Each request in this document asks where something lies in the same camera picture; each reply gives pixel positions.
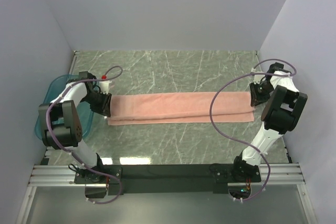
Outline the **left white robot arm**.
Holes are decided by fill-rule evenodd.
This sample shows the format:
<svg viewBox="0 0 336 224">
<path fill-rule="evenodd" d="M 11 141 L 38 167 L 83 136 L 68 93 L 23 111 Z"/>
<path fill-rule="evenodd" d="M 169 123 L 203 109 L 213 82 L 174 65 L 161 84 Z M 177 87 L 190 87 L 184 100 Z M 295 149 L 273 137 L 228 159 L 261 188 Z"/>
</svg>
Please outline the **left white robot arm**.
<svg viewBox="0 0 336 224">
<path fill-rule="evenodd" d="M 60 96 L 60 101 L 52 108 L 50 106 L 54 103 L 54 100 L 39 106 L 40 132 L 42 142 L 46 147 L 60 149 L 47 126 L 46 113 L 47 110 L 50 110 L 49 124 L 58 142 L 67 150 L 68 154 L 75 154 L 83 161 L 78 163 L 78 167 L 70 164 L 68 168 L 76 172 L 81 178 L 99 183 L 104 180 L 106 170 L 103 168 L 100 156 L 94 153 L 83 140 L 77 106 L 86 102 L 90 105 L 91 112 L 109 117 L 111 115 L 110 102 L 112 95 L 103 92 L 96 81 L 96 76 L 87 71 L 80 72 L 75 79 L 70 79 L 66 88 L 77 81 L 86 79 L 93 81 L 71 87 L 66 95 Z"/>
</svg>

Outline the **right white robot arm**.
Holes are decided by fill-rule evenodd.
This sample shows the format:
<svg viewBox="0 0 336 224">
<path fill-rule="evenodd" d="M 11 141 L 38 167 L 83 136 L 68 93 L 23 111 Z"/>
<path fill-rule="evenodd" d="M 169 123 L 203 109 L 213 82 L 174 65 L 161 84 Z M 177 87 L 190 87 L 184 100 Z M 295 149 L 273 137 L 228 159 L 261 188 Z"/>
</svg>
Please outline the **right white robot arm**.
<svg viewBox="0 0 336 224">
<path fill-rule="evenodd" d="M 254 77 L 249 85 L 251 106 L 265 104 L 261 114 L 262 125 L 251 142 L 234 159 L 231 176 L 238 182 L 259 182 L 259 165 L 273 143 L 295 129 L 308 95 L 293 83 L 292 73 L 284 64 L 270 65 L 267 75 Z"/>
</svg>

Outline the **pink towel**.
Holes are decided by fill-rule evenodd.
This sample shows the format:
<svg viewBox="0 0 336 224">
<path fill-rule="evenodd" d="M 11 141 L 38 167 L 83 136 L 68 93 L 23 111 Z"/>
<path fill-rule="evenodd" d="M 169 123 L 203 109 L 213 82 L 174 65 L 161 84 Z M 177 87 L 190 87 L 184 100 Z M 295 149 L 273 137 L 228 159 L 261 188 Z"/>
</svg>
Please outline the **pink towel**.
<svg viewBox="0 0 336 224">
<path fill-rule="evenodd" d="M 165 123 L 209 123 L 215 92 L 180 92 L 115 95 L 111 100 L 110 126 Z M 212 107 L 214 122 L 253 122 L 249 92 L 221 92 Z"/>
</svg>

